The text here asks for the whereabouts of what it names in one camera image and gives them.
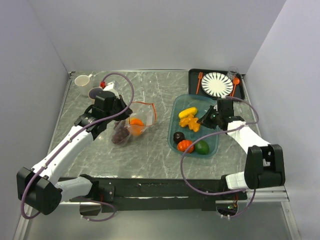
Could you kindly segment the orange dried fruit pieces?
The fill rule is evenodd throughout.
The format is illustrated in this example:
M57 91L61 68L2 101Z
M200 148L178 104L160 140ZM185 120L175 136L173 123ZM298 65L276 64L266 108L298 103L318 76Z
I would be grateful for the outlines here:
M197 133L200 130L200 124L197 123L198 118L194 115L189 115L188 117L182 118L179 121L179 126L182 128L188 127L189 130Z

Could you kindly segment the yellow corn cob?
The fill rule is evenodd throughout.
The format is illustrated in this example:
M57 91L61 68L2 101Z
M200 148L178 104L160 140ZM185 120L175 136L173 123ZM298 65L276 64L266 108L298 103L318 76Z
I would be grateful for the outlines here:
M178 117L180 119L183 119L183 118L187 118L189 115L193 115L195 116L198 112L198 109L196 107L189 107L187 109L184 109L182 110L179 114L178 114Z

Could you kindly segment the green avocado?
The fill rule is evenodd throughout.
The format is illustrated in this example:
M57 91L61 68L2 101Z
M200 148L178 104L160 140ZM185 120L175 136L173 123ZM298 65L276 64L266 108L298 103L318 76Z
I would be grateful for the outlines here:
M200 140L194 145L194 150L200 155L207 155L210 152L210 147L206 141Z

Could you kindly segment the red grape bunch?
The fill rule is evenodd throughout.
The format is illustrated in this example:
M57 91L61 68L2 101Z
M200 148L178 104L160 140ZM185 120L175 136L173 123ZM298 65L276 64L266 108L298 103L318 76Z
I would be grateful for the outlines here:
M117 121L113 128L111 142L117 146L124 146L130 138L130 131L127 128L126 120Z

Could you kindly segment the orange tangerine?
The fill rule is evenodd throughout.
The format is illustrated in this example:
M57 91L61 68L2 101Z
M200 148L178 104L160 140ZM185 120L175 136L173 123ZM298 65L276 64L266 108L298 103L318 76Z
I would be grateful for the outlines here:
M145 128L144 123L138 118L131 118L129 120L130 132L133 136L140 136Z

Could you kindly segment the small orange pumpkin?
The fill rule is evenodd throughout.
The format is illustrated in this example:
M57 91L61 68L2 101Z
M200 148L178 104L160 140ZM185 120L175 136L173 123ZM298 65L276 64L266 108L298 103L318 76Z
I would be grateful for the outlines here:
M187 150L187 148L189 148L189 150L187 151L187 153L192 153L195 149L194 146L192 146L192 141L191 140L182 140L177 144L177 150L180 152L185 152Z

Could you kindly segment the clear zip top bag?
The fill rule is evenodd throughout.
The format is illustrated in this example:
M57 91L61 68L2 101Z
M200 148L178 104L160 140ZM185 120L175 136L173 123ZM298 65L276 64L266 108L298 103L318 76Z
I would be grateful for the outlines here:
M119 147L129 141L141 137L157 120L154 103L133 101L130 105L132 114L125 120L115 122L111 135L111 142Z

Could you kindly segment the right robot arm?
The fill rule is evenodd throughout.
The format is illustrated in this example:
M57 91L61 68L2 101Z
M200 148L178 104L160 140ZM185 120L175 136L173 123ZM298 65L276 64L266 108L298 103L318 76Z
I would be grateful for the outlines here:
M235 140L246 153L244 171L224 175L219 195L232 198L240 189L263 189L283 186L286 181L283 149L263 140L241 116L234 113L236 97L219 98L197 123L208 129L217 127Z

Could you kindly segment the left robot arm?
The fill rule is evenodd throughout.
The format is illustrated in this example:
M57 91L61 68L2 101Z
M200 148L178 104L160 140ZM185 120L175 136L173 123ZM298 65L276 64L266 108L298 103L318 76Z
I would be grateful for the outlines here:
M51 214L60 204L77 197L95 200L100 193L99 182L82 174L60 181L64 170L79 153L102 133L111 121L122 121L132 114L121 95L101 91L74 122L67 136L32 168L21 168L16 175L20 209L29 205L43 215Z

